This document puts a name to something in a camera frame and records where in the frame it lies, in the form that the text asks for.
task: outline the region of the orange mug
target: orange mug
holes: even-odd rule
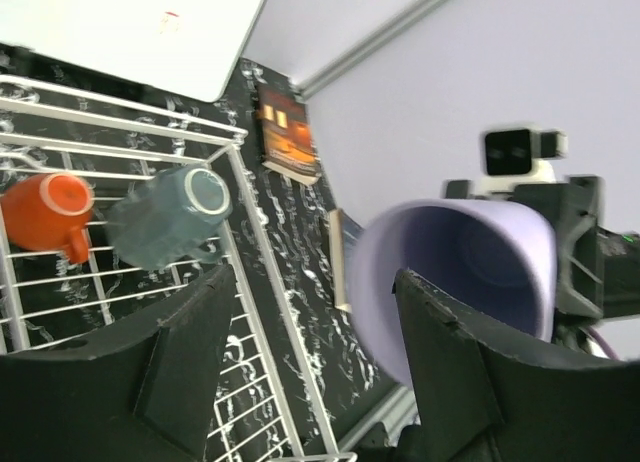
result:
[[[62,250],[69,262],[89,260],[84,229],[91,220],[93,191],[68,172],[29,177],[0,197],[7,238],[23,249]]]

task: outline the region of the ceiling trim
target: ceiling trim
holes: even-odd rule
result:
[[[304,99],[313,97],[448,1],[416,0],[316,74],[300,83],[293,82]]]

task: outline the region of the mug rim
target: mug rim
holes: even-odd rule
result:
[[[196,194],[193,192],[193,188],[191,187],[191,181],[193,176],[198,172],[206,172],[209,175],[213,175],[213,177],[219,182],[220,187],[222,188],[222,206],[218,209],[207,209],[204,205],[202,205]],[[231,195],[229,194],[229,187],[227,187],[226,182],[222,177],[213,172],[212,170],[204,169],[202,167],[191,169],[187,172],[187,175],[184,178],[184,190],[187,194],[187,198],[189,202],[199,211],[206,215],[220,215],[225,210],[229,208],[229,204],[231,203]]]
[[[87,193],[87,203],[84,205],[82,209],[75,210],[75,211],[65,210],[62,207],[60,207],[58,204],[56,204],[53,198],[51,197],[51,195],[49,194],[49,184],[51,183],[51,181],[56,177],[61,177],[63,175],[71,176],[73,178],[79,179],[82,182],[82,185]],[[75,217],[78,215],[86,214],[89,210],[91,210],[94,203],[93,189],[91,189],[91,187],[89,187],[87,183],[85,183],[82,179],[80,179],[80,177],[73,175],[71,172],[54,172],[53,174],[47,175],[42,180],[42,182],[40,182],[39,192],[40,192],[40,198],[42,202],[49,210],[55,212],[56,214],[64,215],[66,217]]]

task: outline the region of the gray mug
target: gray mug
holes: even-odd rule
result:
[[[217,262],[220,251],[200,248],[231,213],[229,188],[201,166],[164,170],[140,184],[107,213],[106,235],[126,263],[160,270],[189,256]]]

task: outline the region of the wire rack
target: wire rack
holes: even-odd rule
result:
[[[130,120],[90,110],[73,110],[45,104],[40,102],[37,91],[132,109],[141,114],[163,116],[174,122],[177,120],[179,124],[177,127],[175,123],[160,126],[150,123],[144,117]],[[44,124],[52,121],[73,122],[93,128],[205,144],[210,147],[206,152],[213,152],[203,157],[192,157],[184,155],[184,150],[171,153],[115,147],[82,140],[17,133],[11,128],[7,129],[5,124],[5,132],[0,133],[2,191],[32,174],[64,170],[85,178],[93,186],[96,198],[95,216],[87,227],[91,244],[90,259],[82,266],[70,266],[56,252],[25,252],[12,246],[7,240],[0,212],[0,275],[3,295],[0,325],[4,334],[4,337],[0,337],[0,353],[51,347],[88,330],[111,324],[120,317],[180,290],[190,279],[201,273],[200,264],[191,259],[180,260],[156,272],[142,271],[120,262],[101,230],[101,226],[105,224],[102,212],[126,194],[131,184],[152,178],[158,168],[194,163],[213,167],[214,162],[219,162],[226,155],[265,261],[328,455],[304,455],[235,239],[228,222],[225,222],[218,236],[208,242],[211,249],[224,250],[222,263],[230,264],[234,269],[238,307],[227,340],[224,368],[209,433],[208,445],[212,449],[206,460],[241,462],[244,450],[256,443],[262,448],[262,453],[257,458],[255,454],[250,456],[253,457],[251,462],[356,460],[355,454],[339,453],[337,449],[320,391],[309,367],[306,349],[289,310],[279,268],[260,217],[261,210],[247,179],[247,170],[240,154],[240,147],[247,135],[245,130],[187,114],[10,75],[0,75],[0,112],[35,116],[44,121]],[[224,135],[208,135],[182,128],[188,125],[209,128]],[[87,167],[86,164],[79,163],[83,157],[89,156],[93,161],[109,161],[111,167],[115,165],[121,168],[114,171],[97,167],[100,164]],[[56,296],[43,297],[42,294]],[[33,302],[41,300],[48,300],[50,306],[38,306]],[[73,327],[65,325],[63,320],[68,320],[71,314],[82,323]],[[293,457],[282,458],[286,451],[292,453]]]

